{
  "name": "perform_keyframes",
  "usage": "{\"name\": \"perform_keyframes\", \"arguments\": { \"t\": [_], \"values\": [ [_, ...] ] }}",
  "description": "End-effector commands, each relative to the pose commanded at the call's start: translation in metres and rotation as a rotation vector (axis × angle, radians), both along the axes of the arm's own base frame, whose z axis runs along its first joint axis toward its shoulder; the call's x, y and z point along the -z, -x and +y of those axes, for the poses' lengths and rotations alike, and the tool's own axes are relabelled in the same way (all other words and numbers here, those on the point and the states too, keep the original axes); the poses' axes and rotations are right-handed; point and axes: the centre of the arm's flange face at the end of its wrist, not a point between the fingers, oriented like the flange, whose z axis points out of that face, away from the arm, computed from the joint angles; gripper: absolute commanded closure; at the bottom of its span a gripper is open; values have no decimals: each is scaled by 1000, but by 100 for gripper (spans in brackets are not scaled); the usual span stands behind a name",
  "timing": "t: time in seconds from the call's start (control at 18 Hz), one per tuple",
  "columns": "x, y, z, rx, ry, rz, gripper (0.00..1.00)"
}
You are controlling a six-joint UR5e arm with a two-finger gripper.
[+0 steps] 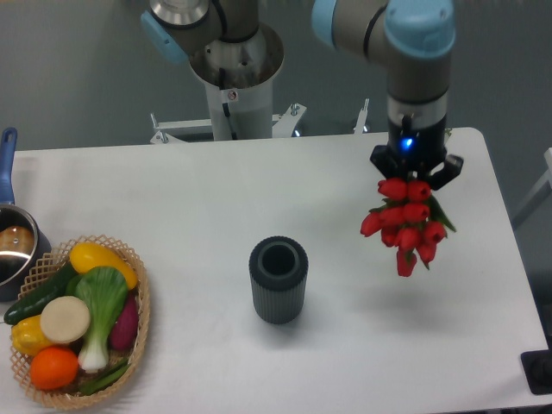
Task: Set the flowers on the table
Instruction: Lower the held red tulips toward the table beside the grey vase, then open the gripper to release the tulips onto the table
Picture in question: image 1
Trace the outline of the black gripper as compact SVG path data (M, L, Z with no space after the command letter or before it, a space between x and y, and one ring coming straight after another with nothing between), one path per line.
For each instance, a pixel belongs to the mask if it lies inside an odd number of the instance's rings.
M424 176L442 163L441 169L426 177L432 191L440 190L461 174L464 165L461 156L446 156L446 121L447 116L444 116L438 123L424 129L414 129L409 123L406 123L407 129L404 129L390 122L387 145L375 146L370 161L385 178L400 177L400 169Z

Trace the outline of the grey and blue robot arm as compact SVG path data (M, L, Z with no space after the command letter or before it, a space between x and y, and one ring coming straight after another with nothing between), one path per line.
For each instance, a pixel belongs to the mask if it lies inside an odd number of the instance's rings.
M218 141L271 138L273 80L284 62L255 1L152 1L141 25L167 60L203 82ZM387 73L388 141L371 161L386 178L416 176L438 190L463 166L445 147L455 13L450 1L317 1L317 38Z

